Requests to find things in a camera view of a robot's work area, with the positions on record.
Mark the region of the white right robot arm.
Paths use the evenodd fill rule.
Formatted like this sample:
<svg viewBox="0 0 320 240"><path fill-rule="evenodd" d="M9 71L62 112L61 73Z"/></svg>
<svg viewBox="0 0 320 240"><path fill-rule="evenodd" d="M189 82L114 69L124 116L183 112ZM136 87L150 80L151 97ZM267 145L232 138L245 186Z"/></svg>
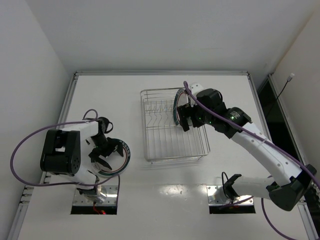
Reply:
<svg viewBox="0 0 320 240"><path fill-rule="evenodd" d="M316 169L301 165L278 150L240 108L226 107L222 94L200 84L180 88L162 100L157 93L141 94L144 157L147 161L198 160L210 149L206 126L248 151L269 173L268 178L241 174L224 176L214 193L214 203L233 204L249 195L272 201L291 211L309 190Z"/></svg>

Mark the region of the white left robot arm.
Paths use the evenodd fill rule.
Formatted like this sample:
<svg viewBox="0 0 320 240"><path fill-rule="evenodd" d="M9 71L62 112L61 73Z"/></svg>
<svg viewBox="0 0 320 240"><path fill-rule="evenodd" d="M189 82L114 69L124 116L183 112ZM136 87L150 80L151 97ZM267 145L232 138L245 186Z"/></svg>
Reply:
<svg viewBox="0 0 320 240"><path fill-rule="evenodd" d="M123 171L131 157L128 145L107 137L113 124L105 117L87 118L84 123L46 133L40 168L52 175L63 175L75 182L79 194L93 203L107 196L99 184L101 176Z"/></svg>

